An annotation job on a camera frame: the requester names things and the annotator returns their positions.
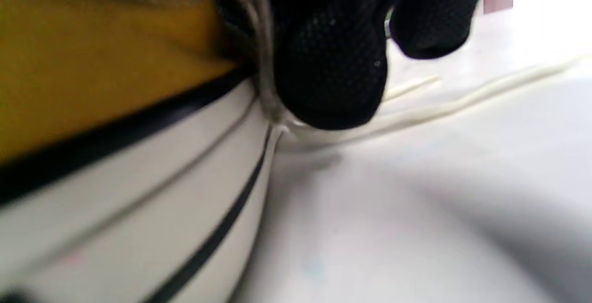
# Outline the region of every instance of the black glove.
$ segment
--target black glove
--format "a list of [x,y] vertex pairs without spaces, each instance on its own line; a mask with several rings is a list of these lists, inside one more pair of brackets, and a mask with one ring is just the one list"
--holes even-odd
[[[216,0],[231,27],[252,33],[235,0]],[[277,92],[303,122],[325,130],[365,124],[387,79],[391,36],[415,59],[444,56],[469,35],[478,0],[271,0]]]

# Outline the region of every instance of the white surface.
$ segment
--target white surface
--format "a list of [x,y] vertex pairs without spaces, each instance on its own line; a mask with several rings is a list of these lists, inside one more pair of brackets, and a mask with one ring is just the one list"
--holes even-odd
[[253,96],[243,82],[171,128],[2,208],[0,289],[179,172],[240,119]]
[[[579,16],[499,12],[447,58],[393,52],[390,82],[444,81],[386,111],[589,53],[591,23]],[[235,303],[589,302],[591,99],[583,64],[430,124],[279,154]]]

